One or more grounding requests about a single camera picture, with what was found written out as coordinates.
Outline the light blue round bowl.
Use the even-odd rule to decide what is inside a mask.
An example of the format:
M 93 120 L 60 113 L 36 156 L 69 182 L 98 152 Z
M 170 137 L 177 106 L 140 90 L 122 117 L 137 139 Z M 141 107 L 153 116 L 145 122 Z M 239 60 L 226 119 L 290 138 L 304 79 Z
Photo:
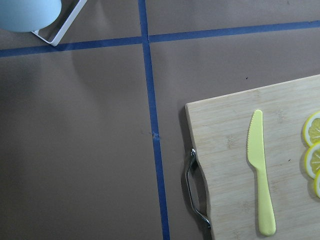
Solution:
M 0 28 L 12 32 L 32 32 L 52 24 L 60 15 L 60 0 L 2 0 Z

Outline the crossing blue tape strip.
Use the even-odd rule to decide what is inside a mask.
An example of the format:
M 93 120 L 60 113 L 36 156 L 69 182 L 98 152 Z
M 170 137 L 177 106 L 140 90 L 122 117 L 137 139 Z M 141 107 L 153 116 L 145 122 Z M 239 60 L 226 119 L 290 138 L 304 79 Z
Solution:
M 131 36 L 131 37 L 122 37 L 122 38 L 62 43 L 62 44 L 58 44 L 57 46 L 43 45 L 43 46 L 29 46 L 29 47 L 2 49 L 0 51 L 0 57 L 7 58 L 7 57 L 15 57 L 15 56 L 97 49 L 97 48 L 106 48 L 106 47 L 142 45 L 143 43 L 172 42 L 172 41 L 180 41 L 180 40 L 192 40 L 192 39 L 245 35 L 245 34 L 255 34 L 255 33 L 265 33 L 265 32 L 312 29 L 312 28 L 319 28 L 319 27 L 320 27 L 320 21 L 315 20 L 315 21 L 301 21 L 301 22 L 210 29 L 210 30 L 153 34 L 153 35 L 148 35 L 147 37 Z

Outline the upper lemon slice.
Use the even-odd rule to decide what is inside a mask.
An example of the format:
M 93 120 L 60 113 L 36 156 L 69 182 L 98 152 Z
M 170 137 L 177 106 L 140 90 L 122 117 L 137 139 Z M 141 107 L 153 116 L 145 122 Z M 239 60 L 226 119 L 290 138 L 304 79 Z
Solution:
M 317 111 L 307 118 L 302 128 L 305 143 L 311 147 L 320 141 L 320 112 Z

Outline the long blue tape strip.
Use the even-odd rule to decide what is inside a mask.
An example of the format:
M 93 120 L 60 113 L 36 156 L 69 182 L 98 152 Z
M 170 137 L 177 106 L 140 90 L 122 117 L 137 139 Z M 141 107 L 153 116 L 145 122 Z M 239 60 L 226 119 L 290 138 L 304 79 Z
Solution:
M 168 208 L 167 208 L 163 161 L 162 161 L 162 153 L 161 153 L 161 139 L 160 139 L 160 133 L 159 133 L 156 94 L 155 94 L 155 87 L 154 87 L 151 44 L 150 44 L 150 38 L 148 33 L 148 16 L 147 16 L 146 1 L 144 0 L 138 1 L 138 11 L 139 11 L 139 20 L 140 20 L 141 43 L 142 43 L 142 49 L 143 49 L 143 60 L 144 60 L 144 68 L 145 68 L 145 78 L 146 78 L 146 87 L 147 87 L 149 117 L 150 117 L 150 126 L 151 126 L 151 138 L 152 138 L 153 153 L 154 153 L 154 164 L 155 164 L 155 174 L 156 174 L 156 182 L 157 182 L 162 238 L 164 240 L 169 240 L 170 228 L 169 228 L 169 219 L 168 219 Z

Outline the middle lemon slice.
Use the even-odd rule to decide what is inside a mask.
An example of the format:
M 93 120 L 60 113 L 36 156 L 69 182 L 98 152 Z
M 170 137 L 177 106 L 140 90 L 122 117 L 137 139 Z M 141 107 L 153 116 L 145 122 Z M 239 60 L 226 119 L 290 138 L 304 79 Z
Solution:
M 315 179 L 320 170 L 320 143 L 313 144 L 304 155 L 304 168 L 307 175 Z

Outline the lemon slice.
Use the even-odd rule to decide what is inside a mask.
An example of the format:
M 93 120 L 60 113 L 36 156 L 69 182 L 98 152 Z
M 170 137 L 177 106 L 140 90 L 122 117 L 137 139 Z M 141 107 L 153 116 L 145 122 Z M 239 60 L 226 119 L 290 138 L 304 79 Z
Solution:
M 304 155 L 304 168 L 307 175 L 315 179 L 320 170 L 320 143 L 313 144 Z
M 316 196 L 320 198 L 320 170 L 316 172 L 314 182 L 313 182 L 313 188 Z
M 305 143 L 311 147 L 320 141 L 320 112 L 317 111 L 307 118 L 302 128 Z

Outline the yellow plastic knife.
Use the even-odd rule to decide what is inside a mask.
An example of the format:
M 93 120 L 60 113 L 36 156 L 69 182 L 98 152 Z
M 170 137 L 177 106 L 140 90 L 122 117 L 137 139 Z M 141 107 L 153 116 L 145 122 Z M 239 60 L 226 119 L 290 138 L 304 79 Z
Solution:
M 276 220 L 270 196 L 266 170 L 263 112 L 253 112 L 247 135 L 247 159 L 255 168 L 257 176 L 257 209 L 258 229 L 264 236 L 272 236 L 276 232 Z

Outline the lower lemon slice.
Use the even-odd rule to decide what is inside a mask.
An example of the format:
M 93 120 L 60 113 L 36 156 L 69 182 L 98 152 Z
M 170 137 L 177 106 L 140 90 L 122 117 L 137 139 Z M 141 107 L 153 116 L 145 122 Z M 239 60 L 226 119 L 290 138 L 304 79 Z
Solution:
M 316 196 L 320 198 L 320 170 L 316 172 L 314 182 L 313 182 L 313 188 Z

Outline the bamboo cutting board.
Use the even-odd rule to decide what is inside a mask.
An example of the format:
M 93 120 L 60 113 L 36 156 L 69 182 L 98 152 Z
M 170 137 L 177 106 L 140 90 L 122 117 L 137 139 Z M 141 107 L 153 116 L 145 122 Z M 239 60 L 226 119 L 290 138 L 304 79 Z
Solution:
M 304 166 L 303 125 L 320 109 L 320 78 L 310 76 L 186 104 L 192 145 L 216 240 L 261 240 L 257 174 L 247 160 L 255 110 L 263 113 L 264 152 L 274 209 L 274 240 L 317 240 L 320 200 Z

